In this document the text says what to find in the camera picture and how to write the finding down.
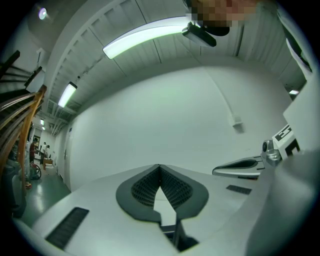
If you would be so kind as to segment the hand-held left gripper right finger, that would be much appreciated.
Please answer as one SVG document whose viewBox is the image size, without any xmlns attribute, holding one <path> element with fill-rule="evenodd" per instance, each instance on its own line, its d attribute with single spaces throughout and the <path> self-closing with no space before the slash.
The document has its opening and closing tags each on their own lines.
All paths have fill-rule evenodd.
<svg viewBox="0 0 320 256">
<path fill-rule="evenodd" d="M 266 167 L 257 180 L 205 174 L 161 165 L 200 184 L 208 200 L 199 214 L 181 221 L 185 234 L 198 243 L 184 251 L 167 242 L 159 256 L 247 256 L 249 236 L 267 199 L 274 169 Z"/>
</svg>

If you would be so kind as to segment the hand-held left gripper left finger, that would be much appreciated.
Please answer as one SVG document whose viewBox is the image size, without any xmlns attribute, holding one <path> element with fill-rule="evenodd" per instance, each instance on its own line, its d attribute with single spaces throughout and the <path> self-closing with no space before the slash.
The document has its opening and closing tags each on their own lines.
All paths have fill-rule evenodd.
<svg viewBox="0 0 320 256">
<path fill-rule="evenodd" d="M 176 249 L 159 224 L 133 219 L 117 203 L 116 190 L 149 165 L 84 184 L 49 208 L 32 227 L 14 224 L 23 238 L 43 256 L 175 256 Z M 64 249 L 46 238 L 74 208 L 88 210 Z"/>
</svg>

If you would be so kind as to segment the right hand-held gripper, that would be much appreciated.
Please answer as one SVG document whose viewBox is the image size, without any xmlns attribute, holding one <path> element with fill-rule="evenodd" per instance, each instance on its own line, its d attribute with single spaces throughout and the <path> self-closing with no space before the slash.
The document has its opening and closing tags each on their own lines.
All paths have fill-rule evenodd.
<svg viewBox="0 0 320 256">
<path fill-rule="evenodd" d="M 289 124 L 278 131 L 272 139 L 262 143 L 261 157 L 271 166 L 277 166 L 281 161 L 300 152 L 300 146 Z M 262 172 L 255 168 L 262 158 L 246 157 L 236 161 L 217 166 L 212 174 L 214 176 L 235 178 L 258 178 Z"/>
</svg>

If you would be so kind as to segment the black rounded bin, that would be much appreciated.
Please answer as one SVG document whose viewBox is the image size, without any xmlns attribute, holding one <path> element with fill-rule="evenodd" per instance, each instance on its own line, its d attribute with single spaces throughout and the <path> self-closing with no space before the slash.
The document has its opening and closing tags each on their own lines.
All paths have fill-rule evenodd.
<svg viewBox="0 0 320 256">
<path fill-rule="evenodd" d="M 21 218 L 26 209 L 21 165 L 8 159 L 2 173 L 0 195 L 5 210 L 14 218 Z"/>
</svg>

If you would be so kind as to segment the short ceiling light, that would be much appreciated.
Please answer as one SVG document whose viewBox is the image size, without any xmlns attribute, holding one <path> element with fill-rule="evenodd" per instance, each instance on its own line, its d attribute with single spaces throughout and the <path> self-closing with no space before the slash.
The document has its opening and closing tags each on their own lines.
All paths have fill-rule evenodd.
<svg viewBox="0 0 320 256">
<path fill-rule="evenodd" d="M 59 99 L 58 106 L 64 108 L 72 95 L 75 93 L 76 89 L 77 86 L 73 82 L 69 82 Z"/>
</svg>

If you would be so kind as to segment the wooden stair railing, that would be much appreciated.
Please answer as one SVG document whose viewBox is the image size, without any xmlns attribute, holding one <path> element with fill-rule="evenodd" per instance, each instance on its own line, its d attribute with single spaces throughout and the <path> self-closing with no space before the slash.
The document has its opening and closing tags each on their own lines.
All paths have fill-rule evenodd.
<svg viewBox="0 0 320 256">
<path fill-rule="evenodd" d="M 18 142 L 16 160 L 21 166 L 21 185 L 26 192 L 25 153 L 32 119 L 41 108 L 47 87 L 42 84 L 34 92 L 27 87 L 39 76 L 42 67 L 33 72 L 14 66 L 21 53 L 16 50 L 0 63 L 0 181 L 9 154 Z"/>
</svg>

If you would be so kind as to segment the long ceiling light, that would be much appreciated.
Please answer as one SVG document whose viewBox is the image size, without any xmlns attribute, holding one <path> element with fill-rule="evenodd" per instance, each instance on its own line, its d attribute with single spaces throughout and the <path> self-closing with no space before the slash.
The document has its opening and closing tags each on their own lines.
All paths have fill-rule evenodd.
<svg viewBox="0 0 320 256">
<path fill-rule="evenodd" d="M 111 41 L 103 48 L 103 52 L 112 60 L 125 51 L 147 41 L 180 34 L 191 21 L 189 16 L 178 16 L 141 25 Z"/>
</svg>

